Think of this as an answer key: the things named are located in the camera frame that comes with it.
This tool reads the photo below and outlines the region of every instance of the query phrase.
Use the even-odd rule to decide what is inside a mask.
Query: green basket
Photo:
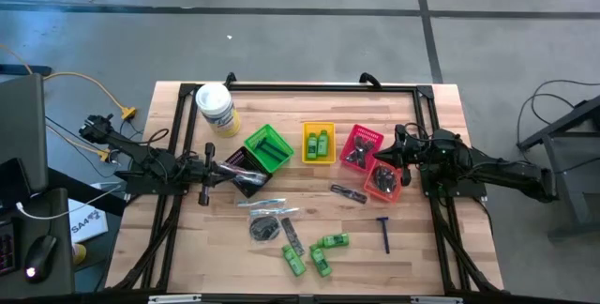
[[[279,162],[261,149],[257,150],[256,145],[263,139],[266,139],[267,143],[274,145],[282,152],[288,154],[287,157],[284,158],[282,155],[266,146],[266,150],[274,153],[276,157],[281,159],[281,162]],[[247,150],[249,150],[261,162],[262,166],[269,173],[273,173],[293,156],[293,149],[269,124],[262,126],[254,134],[250,135],[250,137],[244,141],[244,145],[246,146]]]

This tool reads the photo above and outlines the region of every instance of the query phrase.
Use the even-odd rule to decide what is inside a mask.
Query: green bottle
[[[329,138],[327,137],[327,130],[321,130],[319,135],[319,145],[317,145],[317,156],[327,156],[327,143]]]
[[[323,254],[323,251],[319,249],[318,245],[313,244],[310,246],[310,257],[312,257],[312,260],[315,262],[315,266],[317,267],[317,270],[319,270],[321,277],[328,276],[331,271],[333,271],[329,266],[329,263],[325,260],[325,255]]]
[[[288,264],[292,268],[292,272],[296,277],[307,271],[304,263],[302,263],[302,260],[300,257],[298,257],[296,251],[293,250],[291,245],[288,244],[281,249],[283,250],[283,257],[285,257],[286,261],[288,261]]]
[[[317,241],[319,248],[326,249],[347,246],[348,244],[350,244],[350,237],[348,234],[324,236]]]
[[[307,159],[315,160],[316,158],[317,158],[317,135],[315,133],[310,133],[308,135]]]

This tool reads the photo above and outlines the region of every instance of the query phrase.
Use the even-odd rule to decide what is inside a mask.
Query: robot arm
[[[94,144],[108,144],[111,150],[118,150],[131,157],[135,162],[134,170],[119,171],[115,175],[126,180],[128,188],[136,193],[156,195],[181,195],[184,194],[189,184],[201,183],[202,191],[198,203],[208,205],[209,188],[230,179],[243,179],[244,181],[261,184],[265,175],[248,172],[227,163],[216,163],[215,146],[207,143],[204,149],[205,160],[198,156],[184,153],[176,158],[165,149],[154,148],[146,142],[134,142],[115,131],[111,126],[112,114],[108,117],[90,115],[79,129],[81,136]]]
[[[419,165],[432,185],[445,189],[460,180],[489,183],[520,190],[528,197],[547,203],[557,200],[552,188],[551,171],[527,161],[492,158],[466,146],[459,135],[437,129],[430,139],[410,135],[403,125],[396,125],[392,146],[373,156],[396,168],[402,168],[402,186],[411,183],[409,164]]]

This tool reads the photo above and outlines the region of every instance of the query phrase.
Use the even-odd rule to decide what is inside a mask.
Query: gray floor
[[[221,8],[405,8],[417,0],[0,0]],[[598,11],[600,0],[428,0],[431,9]],[[553,79],[599,82],[600,21],[433,19],[443,81],[458,84],[472,143],[516,159],[520,104]],[[367,71],[383,82],[431,83],[423,27],[414,17],[142,15],[0,11],[0,43],[31,64],[99,78],[118,99],[140,109],[143,127],[154,82],[240,80],[354,82]],[[0,62],[12,59],[0,53]],[[547,89],[573,103],[599,88]],[[70,129],[89,114],[117,114],[93,85],[55,79],[47,113]],[[567,112],[539,100],[547,118]],[[522,134],[542,127],[528,111]],[[71,147],[48,135],[53,168],[85,182],[96,173]],[[542,155],[533,153],[535,158]],[[99,167],[109,172],[110,167]],[[563,220],[560,204],[541,205],[514,190],[489,187],[488,207],[506,289],[522,295],[598,301],[599,236],[553,245],[546,232]],[[81,287],[90,289],[89,285]]]

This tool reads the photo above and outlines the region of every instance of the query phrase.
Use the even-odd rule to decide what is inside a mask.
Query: wooden table
[[[144,131],[147,139],[155,131],[172,126],[179,82],[157,82]],[[458,88],[434,84],[440,125],[469,143]],[[407,295],[442,294],[442,278],[428,201],[421,191],[419,174],[412,171],[412,184],[403,188],[397,204],[369,200],[360,205],[329,191],[332,182],[362,189],[364,175],[340,164],[306,165],[301,160],[302,122],[336,123],[337,155],[354,124],[361,124],[385,136],[382,148],[394,141],[395,124],[414,122],[413,99],[402,93],[315,93],[315,92],[233,92],[242,128],[229,139],[218,138],[198,113],[192,150],[203,153],[213,142],[216,160],[225,160],[244,140],[265,123],[271,124],[294,148],[296,154],[277,170],[253,199],[286,198],[287,206],[300,207],[292,217],[293,226],[308,249],[318,238],[349,233],[347,248],[325,251],[333,268],[321,278],[306,253],[302,259],[307,272],[296,278],[281,254],[288,244],[281,233],[269,243],[255,243],[248,234],[248,210],[235,206],[245,199],[231,183],[211,192],[210,206],[198,205],[200,186],[184,198],[173,252],[170,292],[255,293],[255,294],[361,294]],[[187,111],[180,131],[179,154]],[[168,137],[155,144],[167,147]],[[143,196],[123,216],[114,249],[107,285],[123,279],[145,249],[157,197]],[[496,286],[502,278],[496,259],[488,218],[470,199],[457,199],[457,215],[465,249]],[[380,216],[390,218],[390,254],[385,254]],[[157,255],[161,261],[161,251]],[[458,284],[456,261],[449,252],[453,280]],[[155,278],[160,262],[156,263]]]

